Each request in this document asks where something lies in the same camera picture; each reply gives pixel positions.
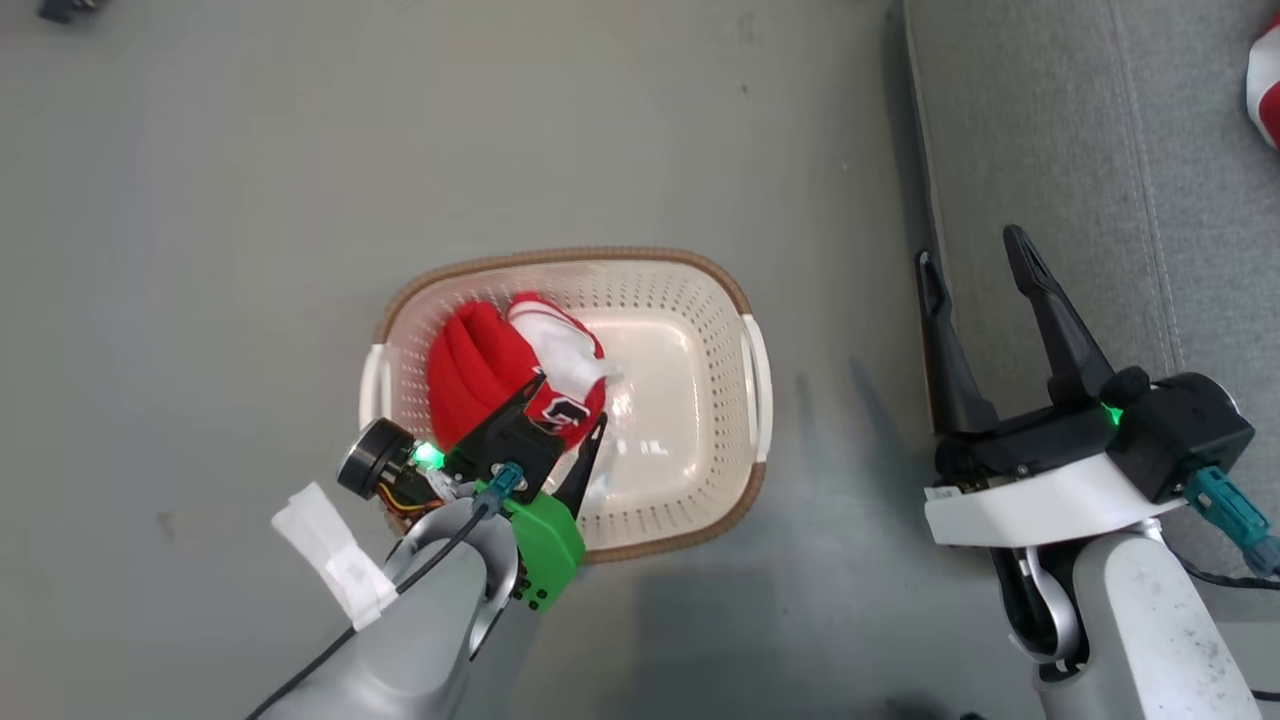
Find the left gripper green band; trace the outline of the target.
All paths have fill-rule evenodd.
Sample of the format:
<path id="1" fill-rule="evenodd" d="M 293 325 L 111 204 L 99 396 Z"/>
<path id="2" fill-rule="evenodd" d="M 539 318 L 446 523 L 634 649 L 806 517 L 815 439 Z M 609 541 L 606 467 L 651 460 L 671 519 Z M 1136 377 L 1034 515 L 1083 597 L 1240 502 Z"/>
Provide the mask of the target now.
<path id="1" fill-rule="evenodd" d="M 547 610 L 586 553 L 577 520 L 609 418 L 599 415 L 571 469 L 547 493 L 564 442 L 532 421 L 545 383 L 545 374 L 535 372 L 495 410 L 498 419 L 484 421 L 448 452 L 389 419 L 376 419 L 355 442 L 337 482 L 361 498 L 380 500 L 393 519 L 413 530 L 442 520 L 451 505 L 498 489 L 494 514 L 511 521 L 518 551 L 511 594 L 532 610 Z M 525 418 L 511 418 L 516 415 Z M 507 487 L 499 489 L 502 479 Z"/>

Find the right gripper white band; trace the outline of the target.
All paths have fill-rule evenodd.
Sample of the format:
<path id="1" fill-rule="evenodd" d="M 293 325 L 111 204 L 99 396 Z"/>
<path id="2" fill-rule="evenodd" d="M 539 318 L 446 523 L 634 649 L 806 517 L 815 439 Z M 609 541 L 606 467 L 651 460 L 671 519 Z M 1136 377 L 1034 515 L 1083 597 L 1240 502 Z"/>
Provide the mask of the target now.
<path id="1" fill-rule="evenodd" d="M 1108 456 L 1119 423 L 1105 407 L 1115 370 L 1020 225 L 1004 227 L 1018 291 L 1050 363 L 1052 404 L 1001 419 L 979 391 L 954 328 L 954 301 L 933 255 L 916 254 L 922 345 L 938 484 L 925 493 L 937 544 L 1020 548 L 1119 530 L 1184 505 L 1152 500 Z"/>

